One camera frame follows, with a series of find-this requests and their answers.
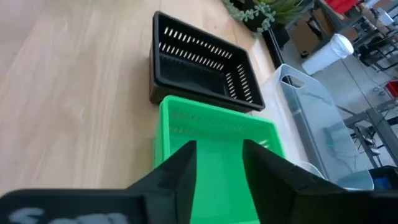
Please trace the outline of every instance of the plant pot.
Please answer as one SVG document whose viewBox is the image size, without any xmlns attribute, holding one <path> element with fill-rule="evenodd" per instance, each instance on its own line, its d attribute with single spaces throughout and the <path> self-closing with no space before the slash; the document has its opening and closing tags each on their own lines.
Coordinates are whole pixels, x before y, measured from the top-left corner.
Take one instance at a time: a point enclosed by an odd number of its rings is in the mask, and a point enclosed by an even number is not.
<svg viewBox="0 0 398 224">
<path fill-rule="evenodd" d="M 243 10 L 243 5 L 246 2 L 245 0 L 229 0 L 234 6 L 239 9 Z"/>
<path fill-rule="evenodd" d="M 243 4 L 243 11 L 254 9 L 255 5 L 256 3 L 253 0 L 245 0 Z M 266 19 L 266 16 L 259 14 L 259 16 L 256 16 L 254 19 L 250 19 L 246 22 L 243 21 L 243 23 L 249 30 L 257 32 L 257 28 L 261 27 L 261 23 L 264 21 L 264 19 Z"/>
<path fill-rule="evenodd" d="M 280 48 L 278 46 L 277 39 L 272 29 L 263 32 L 262 38 L 266 42 L 269 55 L 271 56 L 272 59 L 272 63 L 274 64 L 275 68 L 279 67 L 284 63 L 284 60 L 280 54 Z"/>
<path fill-rule="evenodd" d="M 290 40 L 290 36 L 285 29 L 285 25 L 279 23 L 273 23 L 271 25 L 271 29 L 275 35 L 279 48 L 283 49 L 284 45 Z"/>
</svg>

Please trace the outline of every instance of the table surface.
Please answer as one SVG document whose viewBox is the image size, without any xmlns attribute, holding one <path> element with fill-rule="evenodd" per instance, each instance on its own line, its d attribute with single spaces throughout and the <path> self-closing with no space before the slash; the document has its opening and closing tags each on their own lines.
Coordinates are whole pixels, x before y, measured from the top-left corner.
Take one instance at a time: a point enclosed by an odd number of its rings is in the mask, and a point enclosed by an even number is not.
<svg viewBox="0 0 398 224">
<path fill-rule="evenodd" d="M 245 48 L 259 83 L 275 71 L 220 0 L 0 0 L 0 194 L 121 189 L 152 169 L 158 10 Z"/>
</svg>

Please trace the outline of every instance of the basket slot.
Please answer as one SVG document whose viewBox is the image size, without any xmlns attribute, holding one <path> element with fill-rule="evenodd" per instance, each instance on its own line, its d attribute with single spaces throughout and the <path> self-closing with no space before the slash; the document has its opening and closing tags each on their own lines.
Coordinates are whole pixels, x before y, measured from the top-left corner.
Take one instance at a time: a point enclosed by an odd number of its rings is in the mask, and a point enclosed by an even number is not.
<svg viewBox="0 0 398 224">
<path fill-rule="evenodd" d="M 254 100 L 249 86 L 248 78 L 246 76 L 246 72 L 244 71 L 242 64 L 238 65 L 236 68 L 238 69 L 239 79 L 243 88 L 243 98 L 247 102 L 252 103 Z"/>
<path fill-rule="evenodd" d="M 215 116 L 214 113 L 202 112 L 197 113 L 196 111 L 178 109 L 178 112 L 170 113 L 169 121 L 173 123 L 169 127 L 170 132 L 222 140 L 231 139 L 234 134 L 244 138 L 243 136 L 249 129 L 248 125 L 236 124 L 235 120 Z"/>
<path fill-rule="evenodd" d="M 223 71 L 225 63 L 228 63 L 233 53 L 209 43 L 201 37 L 190 35 L 188 32 L 181 30 L 181 28 L 174 28 L 172 26 L 163 27 L 163 31 L 160 31 L 160 42 L 207 58 L 210 60 L 209 63 L 206 62 L 207 64 L 205 64 L 207 67 Z"/>
<path fill-rule="evenodd" d="M 170 45 L 168 43 L 160 42 L 159 49 L 164 54 L 169 54 L 176 57 L 184 58 L 190 60 L 191 62 L 195 62 L 197 64 L 204 65 L 208 68 L 215 69 L 218 71 L 221 71 L 222 68 L 224 67 L 224 64 L 222 64 L 221 62 L 217 62 L 205 56 L 195 54 L 193 52 L 189 52 L 184 49 L 180 49 L 179 47 Z"/>
<path fill-rule="evenodd" d="M 228 88 L 228 92 L 229 92 L 230 97 L 236 99 L 238 97 L 238 95 L 236 93 L 234 80 L 233 80 L 233 77 L 231 75 L 231 72 L 229 72 L 229 73 L 227 73 L 225 75 L 225 79 L 226 79 L 226 82 L 227 82 L 227 88 Z"/>
</svg>

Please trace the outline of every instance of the desk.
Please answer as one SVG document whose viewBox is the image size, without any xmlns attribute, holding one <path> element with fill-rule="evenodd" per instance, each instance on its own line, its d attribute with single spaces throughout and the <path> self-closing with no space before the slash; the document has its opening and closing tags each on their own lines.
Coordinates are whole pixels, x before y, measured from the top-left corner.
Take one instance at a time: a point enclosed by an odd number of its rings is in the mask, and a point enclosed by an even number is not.
<svg viewBox="0 0 398 224">
<path fill-rule="evenodd" d="M 364 19 L 369 27 L 371 27 L 371 30 L 367 34 L 361 35 L 360 38 L 353 43 L 354 50 L 357 51 L 358 54 L 361 54 L 359 59 L 365 65 L 376 67 L 378 72 L 383 72 L 395 67 L 398 63 L 391 63 L 387 67 L 382 67 L 379 64 L 379 61 L 382 59 L 388 59 L 388 56 L 393 57 L 394 53 L 397 52 L 398 47 L 396 46 L 396 43 L 398 38 L 396 34 L 398 33 L 398 30 L 395 28 L 394 24 L 385 26 L 379 19 L 374 17 L 373 13 L 369 9 L 366 9 L 364 6 L 360 5 L 360 8 L 364 14 Z"/>
<path fill-rule="evenodd" d="M 152 16 L 161 10 L 249 52 L 266 44 L 219 0 L 0 0 L 0 194 L 125 188 L 152 169 Z"/>
<path fill-rule="evenodd" d="M 396 106 L 396 99 L 393 98 L 361 113 L 353 114 L 351 117 L 344 120 L 345 125 L 354 130 L 353 136 L 359 139 L 359 142 L 364 148 L 364 151 L 369 157 L 369 161 L 374 168 L 379 167 L 374 160 L 374 156 L 378 158 L 380 165 L 381 161 L 379 156 L 373 153 L 371 147 L 366 144 L 365 137 L 373 139 L 375 134 L 379 136 L 383 146 L 394 161 L 394 164 L 398 166 L 398 138 L 391 128 L 392 125 L 397 124 L 397 118 L 387 120 L 385 119 L 386 114 L 383 115 L 383 112 L 387 111 L 386 113 L 388 113 Z M 368 128 L 363 128 L 361 125 L 358 125 L 358 123 L 362 121 L 367 121 L 371 125 Z"/>
</svg>

